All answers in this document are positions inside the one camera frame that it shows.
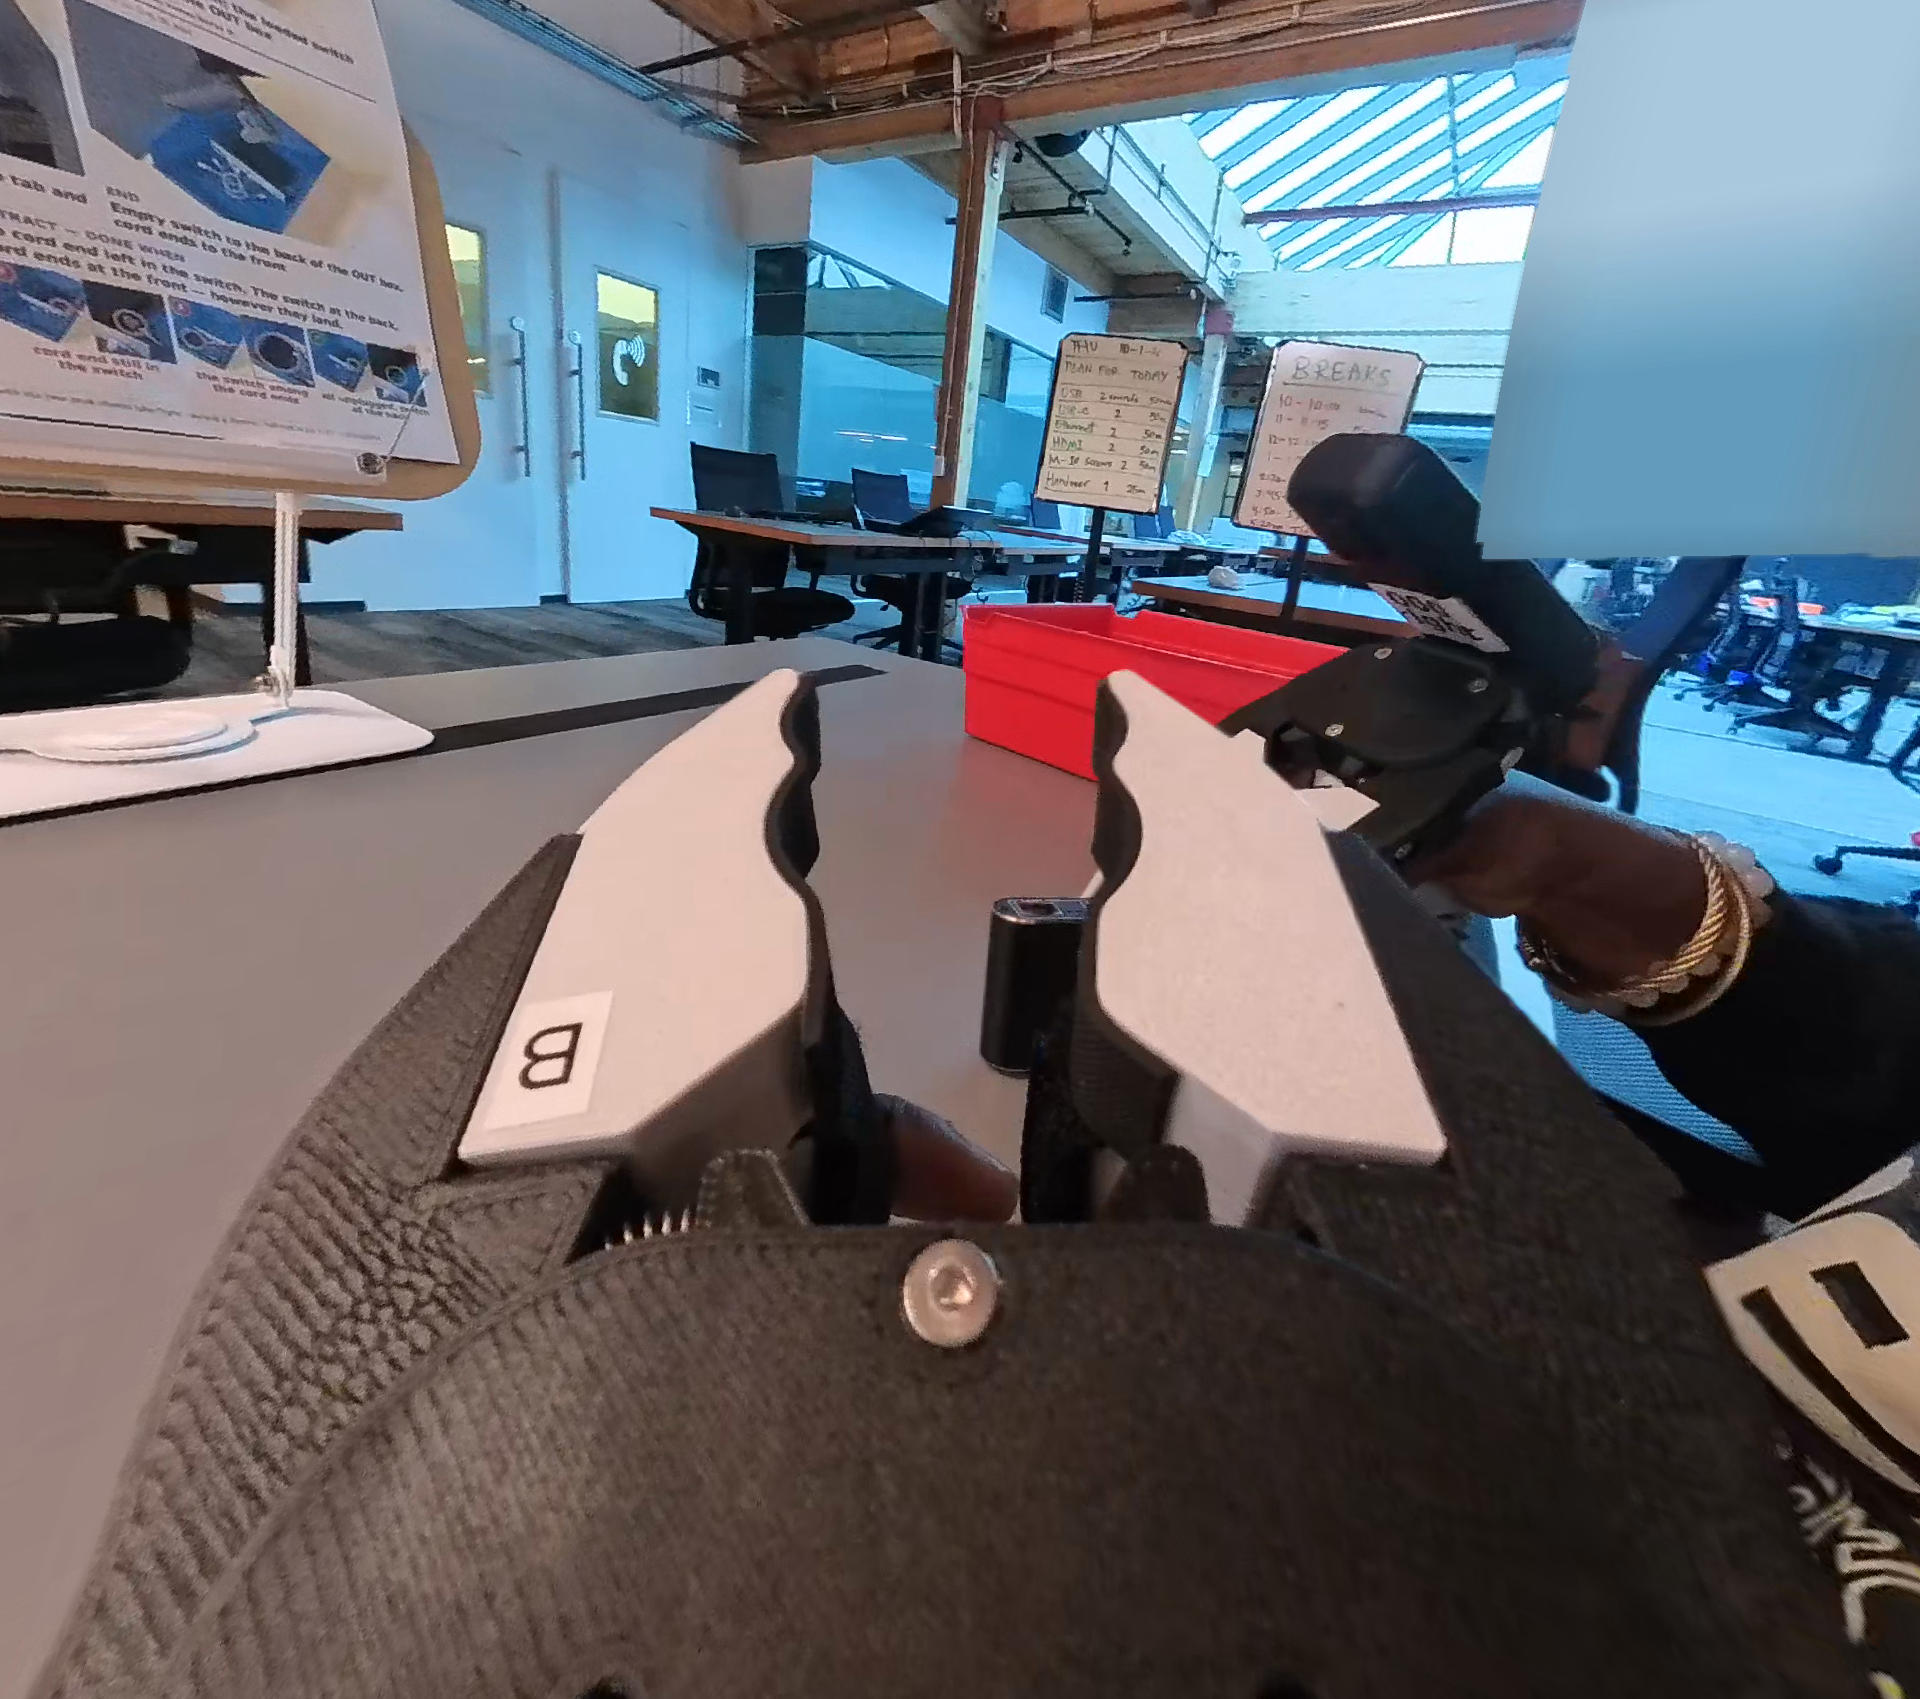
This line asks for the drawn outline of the black office chair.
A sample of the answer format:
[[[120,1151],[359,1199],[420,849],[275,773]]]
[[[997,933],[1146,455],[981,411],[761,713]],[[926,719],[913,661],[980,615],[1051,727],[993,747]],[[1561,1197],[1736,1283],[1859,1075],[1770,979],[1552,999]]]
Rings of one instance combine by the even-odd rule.
[[[855,519],[866,529],[918,537],[948,533],[951,527],[951,519],[941,509],[913,507],[907,477],[900,471],[854,467],[849,477]],[[921,657],[937,655],[945,609],[971,591],[971,573],[931,569],[881,573],[873,565],[863,565],[849,583],[854,595],[895,611],[900,621],[891,641],[900,655]]]
[[[772,453],[687,449],[693,509],[728,517],[784,519],[780,465]],[[790,583],[793,547],[736,533],[696,537],[686,605],[721,623],[729,643],[811,635],[851,619],[851,597],[821,591],[815,579]]]

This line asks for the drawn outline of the green phone sign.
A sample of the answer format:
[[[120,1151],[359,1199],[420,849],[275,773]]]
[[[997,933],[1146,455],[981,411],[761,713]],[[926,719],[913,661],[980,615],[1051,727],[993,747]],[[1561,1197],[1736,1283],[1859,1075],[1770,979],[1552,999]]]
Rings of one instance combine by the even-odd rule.
[[[602,415],[660,419],[660,291],[615,271],[593,275],[593,403]]]

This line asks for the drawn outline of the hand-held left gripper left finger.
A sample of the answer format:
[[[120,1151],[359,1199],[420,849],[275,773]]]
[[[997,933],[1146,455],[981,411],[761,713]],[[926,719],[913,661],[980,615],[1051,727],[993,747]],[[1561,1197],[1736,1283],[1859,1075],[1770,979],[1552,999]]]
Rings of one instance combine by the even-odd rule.
[[[787,1155],[832,999],[815,839],[818,699],[776,669],[639,765],[580,827],[457,1161],[598,1159],[693,1183]]]

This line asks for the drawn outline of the red plastic bin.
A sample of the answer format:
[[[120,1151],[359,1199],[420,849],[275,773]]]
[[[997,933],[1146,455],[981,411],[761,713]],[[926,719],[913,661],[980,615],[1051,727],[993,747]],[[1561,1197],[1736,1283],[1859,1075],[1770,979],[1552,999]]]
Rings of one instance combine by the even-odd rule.
[[[966,731],[1087,779],[1094,699],[1109,673],[1134,671],[1219,725],[1343,647],[1152,609],[974,603],[962,653]]]

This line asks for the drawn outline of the person's right forearm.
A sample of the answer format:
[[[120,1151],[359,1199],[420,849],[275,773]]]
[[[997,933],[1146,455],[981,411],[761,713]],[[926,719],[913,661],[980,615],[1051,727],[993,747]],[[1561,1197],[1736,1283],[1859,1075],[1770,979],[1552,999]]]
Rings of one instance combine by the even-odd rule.
[[[1918,931],[1884,903],[1770,895],[1738,979],[1671,1025],[1570,1009],[1556,1035],[1717,1223],[1797,1219],[1918,1137]]]

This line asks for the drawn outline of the black ethernet switch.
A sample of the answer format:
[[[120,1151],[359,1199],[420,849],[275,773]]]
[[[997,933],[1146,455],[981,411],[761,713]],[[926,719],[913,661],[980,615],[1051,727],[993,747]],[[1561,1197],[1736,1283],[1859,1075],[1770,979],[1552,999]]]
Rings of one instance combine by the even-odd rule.
[[[999,1077],[1029,1079],[1057,1027],[1071,1023],[1087,909],[1081,895],[1002,895],[993,901],[977,1055]]]

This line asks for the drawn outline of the wooden instruction board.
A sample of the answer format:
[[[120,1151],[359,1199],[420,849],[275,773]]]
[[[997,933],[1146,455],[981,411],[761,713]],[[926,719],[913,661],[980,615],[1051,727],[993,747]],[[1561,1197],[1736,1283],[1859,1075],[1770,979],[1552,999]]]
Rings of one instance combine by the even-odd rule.
[[[4,471],[392,501],[478,459],[372,0],[4,0]]]

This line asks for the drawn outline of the wooden office desk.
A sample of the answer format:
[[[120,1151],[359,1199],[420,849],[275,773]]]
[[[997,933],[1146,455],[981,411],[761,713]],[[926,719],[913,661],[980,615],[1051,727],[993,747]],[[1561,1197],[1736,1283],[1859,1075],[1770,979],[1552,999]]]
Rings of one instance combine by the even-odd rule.
[[[1027,529],[970,529],[948,535],[913,535],[859,525],[743,515],[732,511],[687,511],[651,507],[651,519],[681,525],[698,545],[696,565],[707,577],[706,587],[687,589],[687,607],[721,623],[726,645],[739,647],[756,639],[790,639],[824,625],[811,617],[804,625],[787,609],[776,629],[759,629],[756,597],[800,589],[756,585],[756,559],[770,547],[781,547],[784,561],[811,577],[901,577],[910,581],[907,611],[895,631],[900,655],[940,659],[945,647],[945,583],[953,575],[975,575],[988,565],[1032,565],[1057,573],[1071,565],[1081,547],[1057,533]]]

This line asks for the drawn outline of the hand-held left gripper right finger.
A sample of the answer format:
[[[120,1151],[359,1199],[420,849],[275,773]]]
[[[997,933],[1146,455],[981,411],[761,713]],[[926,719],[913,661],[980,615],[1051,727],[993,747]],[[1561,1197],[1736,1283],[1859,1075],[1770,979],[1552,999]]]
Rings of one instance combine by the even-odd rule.
[[[1075,1109],[1111,1167],[1181,1149],[1252,1223],[1294,1161],[1439,1165],[1313,797],[1138,671],[1095,689],[1091,769]]]

